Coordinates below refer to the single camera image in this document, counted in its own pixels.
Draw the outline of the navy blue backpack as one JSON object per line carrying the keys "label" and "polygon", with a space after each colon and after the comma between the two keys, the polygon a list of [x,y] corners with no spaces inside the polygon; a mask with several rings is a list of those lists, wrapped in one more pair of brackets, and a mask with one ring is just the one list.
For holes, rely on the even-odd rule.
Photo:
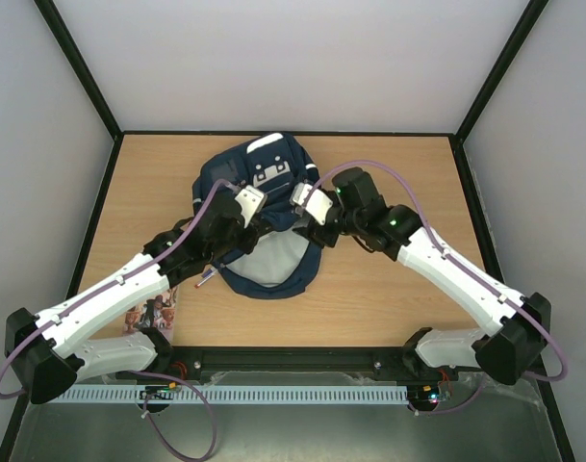
{"label": "navy blue backpack", "polygon": [[318,167],[290,134],[270,133],[231,147],[208,160],[192,184],[192,207],[200,208],[217,179],[251,186],[267,196],[255,217],[263,226],[251,253],[234,250],[215,269],[238,295],[285,299],[305,292],[318,275],[321,249],[294,232],[302,219],[290,203],[293,189],[319,178]]}

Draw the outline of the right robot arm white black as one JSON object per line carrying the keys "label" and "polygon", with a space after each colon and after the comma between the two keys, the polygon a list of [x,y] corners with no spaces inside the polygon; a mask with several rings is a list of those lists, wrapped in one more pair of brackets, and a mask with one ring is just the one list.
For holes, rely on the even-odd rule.
{"label": "right robot arm white black", "polygon": [[368,252],[379,252],[424,277],[462,307],[473,329],[420,330],[404,353],[406,370],[417,377],[441,366],[478,368],[493,380],[513,385],[548,343],[550,302],[525,296],[467,260],[427,226],[420,213],[386,204],[368,172],[345,169],[324,192],[298,184],[291,203],[309,216],[298,234],[321,247],[350,236]]}

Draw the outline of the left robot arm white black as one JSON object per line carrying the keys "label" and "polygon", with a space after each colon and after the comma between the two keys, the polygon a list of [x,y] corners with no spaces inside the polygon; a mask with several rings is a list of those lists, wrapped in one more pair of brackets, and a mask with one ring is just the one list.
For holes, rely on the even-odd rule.
{"label": "left robot arm white black", "polygon": [[36,314],[20,308],[6,319],[3,371],[18,393],[47,403],[73,384],[116,372],[165,372],[173,347],[155,327],[126,337],[93,334],[129,308],[178,286],[233,250],[250,252],[263,234],[258,214],[267,196],[247,186],[210,192],[196,214],[157,234],[113,274]]}

